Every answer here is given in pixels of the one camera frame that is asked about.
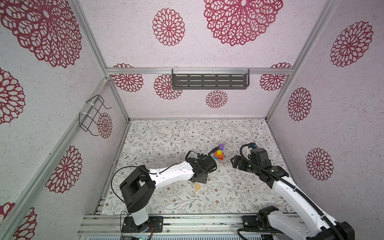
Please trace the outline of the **orange wood rectangular block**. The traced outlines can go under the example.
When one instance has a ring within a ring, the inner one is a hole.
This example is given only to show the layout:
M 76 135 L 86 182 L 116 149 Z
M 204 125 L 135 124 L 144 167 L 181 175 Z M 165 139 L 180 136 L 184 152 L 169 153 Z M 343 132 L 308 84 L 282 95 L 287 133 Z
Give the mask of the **orange wood rectangular block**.
M 223 161 L 224 158 L 225 158 L 225 154 L 224 154 L 224 153 L 223 153 L 221 156 L 217 156 L 217 155 L 216 155 L 216 152 L 215 152 L 215 154 L 214 154 L 214 159 L 215 159 L 215 160 Z

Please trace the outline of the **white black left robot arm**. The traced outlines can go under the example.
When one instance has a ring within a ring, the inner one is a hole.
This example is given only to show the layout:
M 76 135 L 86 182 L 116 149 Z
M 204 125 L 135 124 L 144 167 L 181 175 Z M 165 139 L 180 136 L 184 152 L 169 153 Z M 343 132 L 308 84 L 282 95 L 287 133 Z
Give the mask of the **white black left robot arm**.
M 152 229 L 147 204 L 155 190 L 180 181 L 206 184 L 208 174 L 216 169 L 217 163 L 209 155 L 200 159 L 187 158 L 181 163 L 162 169 L 147 169 L 144 165 L 135 167 L 119 186 L 130 215 L 129 232 L 140 233 Z

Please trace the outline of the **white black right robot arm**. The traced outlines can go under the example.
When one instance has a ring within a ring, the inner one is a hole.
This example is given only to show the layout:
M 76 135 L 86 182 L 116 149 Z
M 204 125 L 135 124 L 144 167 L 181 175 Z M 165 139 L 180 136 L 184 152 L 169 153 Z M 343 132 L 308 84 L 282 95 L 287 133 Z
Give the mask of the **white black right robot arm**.
M 292 240 L 353 240 L 355 231 L 347 222 L 339 222 L 315 204 L 296 185 L 280 166 L 272 165 L 268 153 L 255 145 L 243 145 L 247 153 L 231 158 L 233 168 L 259 177 L 269 188 L 277 192 L 294 209 L 298 217 L 289 217 L 275 206 L 259 210 L 255 215 L 243 217 L 242 232 L 258 233 L 265 240 L 273 235 L 284 234 Z

